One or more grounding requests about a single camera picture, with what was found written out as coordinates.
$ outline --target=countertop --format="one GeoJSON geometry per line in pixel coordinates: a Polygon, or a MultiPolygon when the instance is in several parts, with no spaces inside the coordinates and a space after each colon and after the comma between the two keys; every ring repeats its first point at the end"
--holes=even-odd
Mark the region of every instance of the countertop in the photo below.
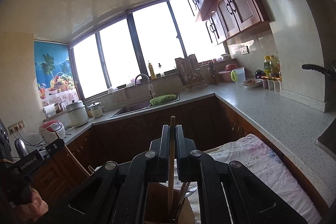
{"type": "Polygon", "coordinates": [[[67,134],[71,135],[66,135],[64,141],[69,144],[96,124],[151,113],[211,96],[216,96],[257,128],[301,170],[326,203],[329,206],[332,204],[336,198],[336,161],[315,142],[335,120],[336,111],[319,112],[282,97],[279,92],[264,90],[262,86],[246,89],[237,87],[235,83],[209,85],[192,92],[180,92],[179,101],[111,117],[121,109],[116,108],[100,118],[91,118],[79,128],[68,130],[67,134]]]}

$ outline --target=green plastic colander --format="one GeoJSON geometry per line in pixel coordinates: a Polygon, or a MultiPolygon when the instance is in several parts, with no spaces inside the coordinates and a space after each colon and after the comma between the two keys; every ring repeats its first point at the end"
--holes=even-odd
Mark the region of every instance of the green plastic colander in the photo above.
{"type": "Polygon", "coordinates": [[[152,100],[150,100],[150,103],[152,104],[152,106],[158,106],[176,100],[176,98],[177,98],[176,94],[167,94],[153,98],[152,100]]]}

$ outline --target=window frame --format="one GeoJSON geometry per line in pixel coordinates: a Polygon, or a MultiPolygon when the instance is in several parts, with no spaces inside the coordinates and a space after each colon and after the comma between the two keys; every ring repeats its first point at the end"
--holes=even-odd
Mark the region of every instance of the window frame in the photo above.
{"type": "MultiPolygon", "coordinates": [[[[173,9],[172,9],[169,1],[170,0],[157,0],[157,1],[153,1],[153,2],[148,3],[148,4],[141,5],[139,7],[133,8],[129,11],[126,11],[125,13],[122,13],[122,14],[116,16],[116,17],[113,17],[113,18],[107,20],[106,22],[104,22],[101,25],[97,26],[96,28],[86,32],[85,34],[82,34],[81,36],[77,37],[75,40],[73,40],[73,42],[71,42],[69,44],[70,65],[71,65],[71,68],[73,70],[74,80],[77,82],[77,91],[78,91],[78,96],[79,96],[80,100],[89,101],[89,100],[92,100],[92,99],[95,99],[95,98],[98,98],[100,96],[108,94],[108,91],[106,90],[104,92],[101,92],[99,94],[93,95],[93,96],[88,97],[88,98],[84,97],[83,90],[82,90],[82,87],[81,87],[81,84],[80,84],[80,81],[79,81],[79,77],[78,77],[78,72],[77,72],[77,66],[76,66],[73,47],[75,45],[79,44],[80,42],[82,42],[84,39],[88,38],[89,36],[91,36],[93,34],[95,35],[96,43],[97,43],[97,49],[98,49],[99,58],[100,58],[100,64],[101,64],[102,71],[103,71],[103,74],[104,74],[105,82],[106,82],[106,85],[108,87],[111,86],[111,80],[110,80],[109,73],[107,71],[104,52],[102,50],[100,31],[105,29],[106,27],[108,27],[110,25],[113,25],[114,23],[117,23],[117,22],[119,22],[121,20],[124,20],[124,19],[127,20],[127,25],[128,25],[128,29],[129,29],[129,32],[130,32],[130,36],[131,36],[131,40],[132,40],[132,44],[133,44],[133,49],[134,49],[134,52],[135,52],[135,56],[137,58],[140,73],[145,74],[150,79],[152,79],[151,76],[147,72],[147,65],[145,63],[145,60],[144,60],[144,57],[143,57],[143,54],[142,54],[142,49],[141,49],[138,34],[137,34],[137,28],[136,28],[134,18],[133,18],[133,12],[135,12],[137,10],[141,10],[143,8],[146,8],[146,7],[158,4],[158,3],[166,2],[167,6],[168,6],[168,9],[169,9],[169,12],[170,12],[170,15],[172,17],[172,20],[174,22],[174,26],[175,26],[175,30],[176,30],[176,34],[177,34],[176,38],[179,39],[184,58],[188,57],[187,53],[186,53],[186,50],[185,50],[185,47],[184,47],[184,43],[183,43],[183,40],[182,40],[182,36],[181,36],[180,30],[179,30],[179,27],[177,25],[177,21],[176,21],[173,9]]],[[[175,73],[175,70],[169,70],[169,71],[165,72],[165,75],[169,75],[169,74],[173,74],[173,73],[175,73]]],[[[124,85],[119,86],[118,88],[120,89],[120,88],[125,88],[125,87],[126,87],[126,83],[124,85]]]]}

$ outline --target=faucet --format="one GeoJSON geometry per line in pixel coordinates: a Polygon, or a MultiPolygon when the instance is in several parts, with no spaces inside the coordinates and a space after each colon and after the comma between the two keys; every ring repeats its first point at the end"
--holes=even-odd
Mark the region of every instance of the faucet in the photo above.
{"type": "Polygon", "coordinates": [[[150,82],[150,80],[149,80],[148,75],[143,74],[143,73],[139,74],[139,75],[135,78],[135,80],[134,80],[134,86],[137,86],[137,79],[138,79],[139,76],[145,76],[145,77],[147,78],[148,89],[149,89],[149,92],[151,93],[151,97],[152,97],[152,99],[153,99],[153,95],[155,95],[155,91],[154,91],[154,87],[153,87],[153,85],[151,84],[151,82],[150,82]]]}

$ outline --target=electrical outlet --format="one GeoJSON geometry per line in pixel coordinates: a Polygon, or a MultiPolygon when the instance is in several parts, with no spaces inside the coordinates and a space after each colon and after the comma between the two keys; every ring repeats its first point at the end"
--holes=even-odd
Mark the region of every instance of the electrical outlet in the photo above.
{"type": "Polygon", "coordinates": [[[23,121],[19,121],[19,122],[17,122],[17,123],[15,123],[15,124],[13,124],[12,126],[9,126],[8,127],[8,130],[9,130],[9,133],[10,134],[13,134],[15,131],[17,131],[16,129],[15,129],[15,127],[17,127],[17,128],[23,128],[23,127],[25,127],[25,123],[23,122],[23,121]]]}
{"type": "Polygon", "coordinates": [[[248,54],[249,53],[249,48],[247,46],[240,48],[240,53],[241,54],[248,54]]]}

